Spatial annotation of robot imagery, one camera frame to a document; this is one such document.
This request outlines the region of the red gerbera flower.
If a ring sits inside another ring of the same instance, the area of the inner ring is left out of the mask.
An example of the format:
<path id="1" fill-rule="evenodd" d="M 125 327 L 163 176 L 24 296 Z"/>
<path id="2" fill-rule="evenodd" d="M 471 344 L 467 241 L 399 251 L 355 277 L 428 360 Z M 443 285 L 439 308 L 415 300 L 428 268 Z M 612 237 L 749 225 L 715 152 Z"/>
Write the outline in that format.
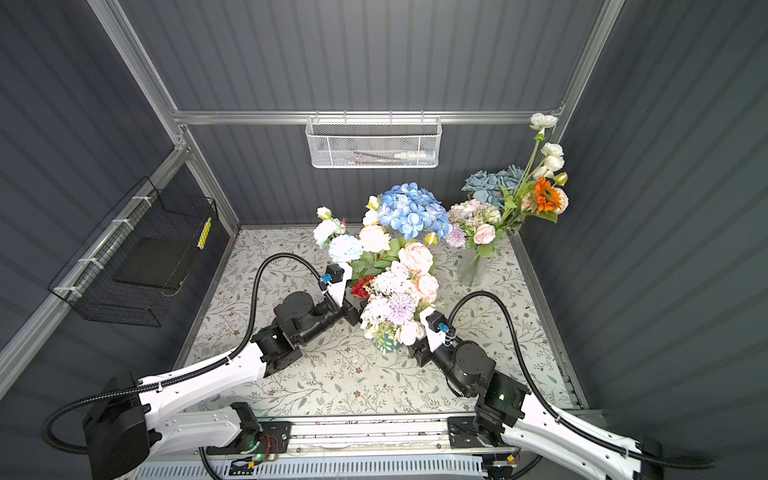
<path id="1" fill-rule="evenodd" d="M 373 279 L 373 275 L 367 275 L 359 279 L 351 288 L 350 293 L 356 298 L 368 299 L 371 295 L 369 286 Z"/>

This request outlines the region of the blue ceramic vase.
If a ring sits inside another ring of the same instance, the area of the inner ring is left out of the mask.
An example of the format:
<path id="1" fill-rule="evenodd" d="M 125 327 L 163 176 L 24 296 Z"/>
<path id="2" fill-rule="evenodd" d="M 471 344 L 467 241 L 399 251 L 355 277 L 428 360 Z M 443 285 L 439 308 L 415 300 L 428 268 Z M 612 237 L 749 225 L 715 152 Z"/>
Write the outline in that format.
<path id="1" fill-rule="evenodd" d="M 400 343 L 391 332 L 376 333 L 373 338 L 373 344 L 382 353 L 394 352 L 400 347 Z"/>

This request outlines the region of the mixed pastel flower bunch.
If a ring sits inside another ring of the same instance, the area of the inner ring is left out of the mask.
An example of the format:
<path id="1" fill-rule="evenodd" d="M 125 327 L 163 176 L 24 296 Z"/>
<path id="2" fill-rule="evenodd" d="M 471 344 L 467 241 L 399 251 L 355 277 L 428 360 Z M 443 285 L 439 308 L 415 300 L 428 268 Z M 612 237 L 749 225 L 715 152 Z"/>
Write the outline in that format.
<path id="1" fill-rule="evenodd" d="M 413 345 L 426 336 L 418 315 L 425 303 L 409 271 L 398 261 L 374 276 L 370 297 L 361 315 L 364 336 L 373 342 L 378 332 L 391 332 L 401 346 Z"/>

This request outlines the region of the pale blue white flower stem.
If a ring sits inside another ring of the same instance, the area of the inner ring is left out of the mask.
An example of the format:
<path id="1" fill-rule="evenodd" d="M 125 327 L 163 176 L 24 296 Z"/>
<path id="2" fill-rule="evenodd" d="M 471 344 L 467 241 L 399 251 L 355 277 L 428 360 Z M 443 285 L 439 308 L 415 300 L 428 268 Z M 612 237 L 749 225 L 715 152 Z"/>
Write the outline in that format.
<path id="1" fill-rule="evenodd" d="M 335 263 L 352 263 L 364 253 L 359 239 L 347 233 L 346 223 L 332 211 L 320 206 L 316 210 L 320 222 L 313 230 L 315 243 L 325 249 Z"/>

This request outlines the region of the clear ribbed glass vase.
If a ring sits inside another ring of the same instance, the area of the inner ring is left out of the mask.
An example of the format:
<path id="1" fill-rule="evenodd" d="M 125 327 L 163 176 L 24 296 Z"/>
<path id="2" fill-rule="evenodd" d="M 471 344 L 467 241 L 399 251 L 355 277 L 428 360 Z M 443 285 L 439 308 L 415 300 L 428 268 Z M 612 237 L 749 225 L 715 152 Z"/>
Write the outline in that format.
<path id="1" fill-rule="evenodd" d="M 467 287 L 477 287 L 483 282 L 488 259 L 476 249 L 467 250 L 459 263 L 458 281 Z"/>

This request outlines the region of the blue hydrangea flower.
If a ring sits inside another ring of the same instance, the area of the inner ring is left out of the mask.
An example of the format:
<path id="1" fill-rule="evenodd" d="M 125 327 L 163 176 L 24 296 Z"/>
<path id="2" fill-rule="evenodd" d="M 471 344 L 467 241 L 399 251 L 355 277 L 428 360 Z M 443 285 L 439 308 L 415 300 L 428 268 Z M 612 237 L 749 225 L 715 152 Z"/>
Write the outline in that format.
<path id="1" fill-rule="evenodd" d="M 378 221 L 405 240 L 433 235 L 437 241 L 453 231 L 447 210 L 434 194 L 417 183 L 394 185 L 377 196 Z"/>

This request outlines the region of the blue rose bouquet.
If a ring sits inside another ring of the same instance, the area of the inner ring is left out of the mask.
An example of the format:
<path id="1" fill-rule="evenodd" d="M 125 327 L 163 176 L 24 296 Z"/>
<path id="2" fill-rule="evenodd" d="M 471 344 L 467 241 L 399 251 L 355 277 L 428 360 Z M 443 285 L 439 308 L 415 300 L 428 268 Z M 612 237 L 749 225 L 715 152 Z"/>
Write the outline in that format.
<path id="1" fill-rule="evenodd" d="M 479 170 L 465 180 L 462 191 L 466 192 L 470 199 L 493 205 L 502 210 L 505 203 L 503 188 L 511 193 L 522 177 L 523 171 L 516 165 L 511 165 L 496 173 Z"/>

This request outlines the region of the peach rose stem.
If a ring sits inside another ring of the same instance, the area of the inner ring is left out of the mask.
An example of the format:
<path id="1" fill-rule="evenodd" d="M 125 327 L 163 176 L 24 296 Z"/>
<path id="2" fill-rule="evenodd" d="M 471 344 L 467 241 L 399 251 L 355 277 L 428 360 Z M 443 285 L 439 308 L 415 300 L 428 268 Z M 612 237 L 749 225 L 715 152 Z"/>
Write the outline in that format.
<path id="1" fill-rule="evenodd" d="M 536 181 L 538 179 L 536 179 L 533 182 L 533 187 L 529 190 L 529 192 L 525 193 L 522 196 L 521 210 L 523 212 L 534 214 L 533 211 L 532 211 L 532 206 L 533 206 L 532 191 L 533 191 L 535 183 L 536 183 Z M 560 214 L 564 213 L 565 210 L 567 209 L 567 207 L 569 205 L 569 198 L 567 197 L 565 191 L 561 187 L 559 187 L 556 183 L 553 183 L 552 181 L 550 181 L 550 183 L 555 187 L 555 189 L 558 191 L 558 193 L 561 196 L 561 206 L 560 206 L 560 209 L 558 210 L 558 215 L 560 215 Z"/>

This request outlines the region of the orange gerbera flower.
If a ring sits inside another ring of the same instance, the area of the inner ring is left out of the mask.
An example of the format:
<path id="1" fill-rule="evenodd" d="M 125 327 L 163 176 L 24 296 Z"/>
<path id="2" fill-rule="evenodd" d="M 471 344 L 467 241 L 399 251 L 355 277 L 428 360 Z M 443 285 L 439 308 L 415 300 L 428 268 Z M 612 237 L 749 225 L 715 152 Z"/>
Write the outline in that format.
<path id="1" fill-rule="evenodd" d="M 557 222 L 558 210 L 561 206 L 561 196 L 546 178 L 539 178 L 532 191 L 533 213 L 552 223 Z"/>

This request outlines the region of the white ranunculus stem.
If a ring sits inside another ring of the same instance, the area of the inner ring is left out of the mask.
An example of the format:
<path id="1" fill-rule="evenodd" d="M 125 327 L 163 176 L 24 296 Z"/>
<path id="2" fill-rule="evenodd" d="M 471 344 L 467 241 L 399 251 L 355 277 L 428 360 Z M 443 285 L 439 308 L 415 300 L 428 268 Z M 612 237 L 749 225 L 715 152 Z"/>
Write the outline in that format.
<path id="1" fill-rule="evenodd" d="M 536 132 L 534 147 L 517 187 L 511 193 L 503 188 L 505 201 L 503 222 L 512 224 L 523 222 L 528 216 L 537 217 L 535 214 L 521 210 L 522 196 L 529 192 L 536 179 L 545 177 L 561 188 L 567 182 L 567 174 L 563 172 L 565 165 L 563 147 L 547 141 L 548 134 L 557 123 L 558 118 L 550 114 L 534 113 L 530 117 L 529 127 Z"/>

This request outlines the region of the cream rose stem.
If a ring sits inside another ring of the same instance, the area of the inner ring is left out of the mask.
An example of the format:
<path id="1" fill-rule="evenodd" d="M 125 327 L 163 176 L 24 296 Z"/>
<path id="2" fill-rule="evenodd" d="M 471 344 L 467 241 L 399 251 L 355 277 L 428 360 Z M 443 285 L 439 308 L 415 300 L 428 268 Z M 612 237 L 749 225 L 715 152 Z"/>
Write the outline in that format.
<path id="1" fill-rule="evenodd" d="M 358 234 L 364 252 L 379 253 L 390 248 L 391 236 L 378 217 L 380 207 L 380 199 L 377 196 L 370 196 L 363 217 L 363 228 Z"/>

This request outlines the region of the pink peony stem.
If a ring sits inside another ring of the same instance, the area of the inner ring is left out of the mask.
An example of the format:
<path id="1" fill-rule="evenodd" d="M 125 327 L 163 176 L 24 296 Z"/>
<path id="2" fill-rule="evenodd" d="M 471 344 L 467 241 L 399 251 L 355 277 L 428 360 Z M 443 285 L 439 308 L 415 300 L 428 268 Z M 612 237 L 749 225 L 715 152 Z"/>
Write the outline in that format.
<path id="1" fill-rule="evenodd" d="M 434 265 L 431 251 L 419 242 L 410 242 L 399 251 L 398 258 L 409 271 L 421 300 L 433 303 L 437 298 L 439 283 L 430 273 Z"/>

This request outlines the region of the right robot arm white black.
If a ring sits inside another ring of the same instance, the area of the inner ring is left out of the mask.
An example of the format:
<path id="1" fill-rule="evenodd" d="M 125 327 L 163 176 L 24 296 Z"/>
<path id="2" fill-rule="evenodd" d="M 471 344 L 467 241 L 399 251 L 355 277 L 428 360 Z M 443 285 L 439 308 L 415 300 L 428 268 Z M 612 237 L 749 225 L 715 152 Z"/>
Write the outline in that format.
<path id="1" fill-rule="evenodd" d="M 643 443 L 595 427 L 545 401 L 496 369 L 475 342 L 449 346 L 427 339 L 408 348 L 418 365 L 434 364 L 459 396 L 475 397 L 473 420 L 482 443 L 527 449 L 586 479 L 662 479 L 664 469 L 635 456 Z"/>

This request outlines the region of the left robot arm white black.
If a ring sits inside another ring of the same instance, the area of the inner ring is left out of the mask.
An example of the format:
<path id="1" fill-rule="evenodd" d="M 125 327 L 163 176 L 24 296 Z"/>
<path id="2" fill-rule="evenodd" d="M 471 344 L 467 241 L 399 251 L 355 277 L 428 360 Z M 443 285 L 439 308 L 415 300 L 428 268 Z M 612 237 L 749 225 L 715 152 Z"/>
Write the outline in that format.
<path id="1" fill-rule="evenodd" d="M 301 357 L 302 347 L 340 319 L 358 324 L 363 308 L 351 294 L 335 306 L 330 295 L 316 303 L 308 293 L 294 292 L 275 307 L 272 323 L 253 334 L 236 358 L 222 354 L 144 380 L 130 372 L 112 377 L 103 391 L 126 390 L 127 395 L 97 401 L 83 421 L 92 477 L 115 479 L 175 447 L 231 447 L 242 436 L 241 424 L 255 422 L 242 408 L 236 410 L 227 434 L 213 420 L 205 421 L 202 433 L 192 433 L 175 426 L 175 414 L 224 390 L 286 369 Z"/>

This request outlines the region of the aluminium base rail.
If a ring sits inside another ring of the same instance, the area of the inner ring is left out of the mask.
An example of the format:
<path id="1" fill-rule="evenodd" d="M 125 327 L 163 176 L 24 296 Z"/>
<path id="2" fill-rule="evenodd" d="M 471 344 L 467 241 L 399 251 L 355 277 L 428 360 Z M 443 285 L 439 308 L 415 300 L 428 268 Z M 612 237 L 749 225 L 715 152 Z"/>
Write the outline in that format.
<path id="1" fill-rule="evenodd" d="M 267 420 L 243 447 L 184 446 L 145 461 L 133 479 L 520 479 L 548 460 L 584 479 L 633 479 L 640 464 L 582 439 L 550 440 L 555 428 L 504 428 L 481 438 L 470 416 Z"/>

